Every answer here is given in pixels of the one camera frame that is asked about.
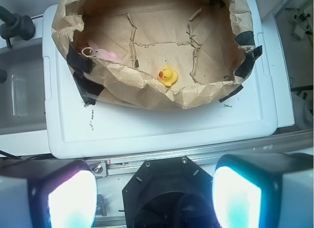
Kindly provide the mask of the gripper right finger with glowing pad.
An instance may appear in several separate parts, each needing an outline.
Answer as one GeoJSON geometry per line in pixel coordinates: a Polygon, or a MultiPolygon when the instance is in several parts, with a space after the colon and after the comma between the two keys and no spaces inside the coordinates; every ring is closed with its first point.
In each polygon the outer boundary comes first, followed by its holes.
{"type": "Polygon", "coordinates": [[[216,164],[212,201],[223,228],[312,228],[314,157],[226,154],[216,164]]]}

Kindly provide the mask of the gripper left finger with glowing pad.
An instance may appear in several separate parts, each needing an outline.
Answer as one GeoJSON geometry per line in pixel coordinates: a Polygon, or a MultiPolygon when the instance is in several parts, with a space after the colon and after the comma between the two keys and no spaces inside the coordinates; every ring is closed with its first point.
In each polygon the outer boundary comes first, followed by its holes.
{"type": "Polygon", "coordinates": [[[90,228],[97,182],[84,160],[3,160],[2,228],[90,228]]]}

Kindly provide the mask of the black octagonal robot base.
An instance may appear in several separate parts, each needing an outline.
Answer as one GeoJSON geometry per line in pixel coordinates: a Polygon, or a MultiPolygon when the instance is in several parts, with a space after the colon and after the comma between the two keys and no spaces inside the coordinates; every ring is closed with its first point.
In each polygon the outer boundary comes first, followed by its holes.
{"type": "Polygon", "coordinates": [[[145,161],[122,189],[129,228],[219,228],[213,177],[188,157],[145,161]]]}

